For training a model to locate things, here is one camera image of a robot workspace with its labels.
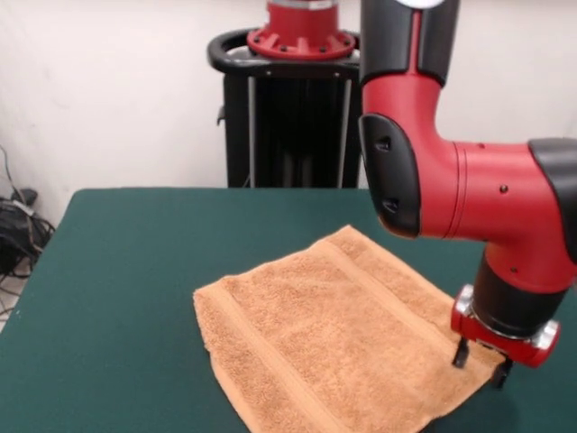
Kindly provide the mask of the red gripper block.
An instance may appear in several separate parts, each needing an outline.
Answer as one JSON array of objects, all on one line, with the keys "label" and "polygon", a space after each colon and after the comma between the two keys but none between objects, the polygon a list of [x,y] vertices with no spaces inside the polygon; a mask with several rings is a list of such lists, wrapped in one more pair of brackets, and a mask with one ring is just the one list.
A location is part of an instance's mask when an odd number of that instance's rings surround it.
[{"label": "red gripper block", "polygon": [[490,384],[494,389],[502,389],[514,362],[536,368],[549,357],[559,339],[561,325],[558,321],[550,319],[532,336],[512,337],[500,334],[485,326],[477,318],[472,308],[473,294],[473,286],[466,284],[454,300],[451,329],[461,338],[452,365],[455,368],[463,368],[466,365],[470,353],[469,341],[497,351],[506,358],[495,367]]}]

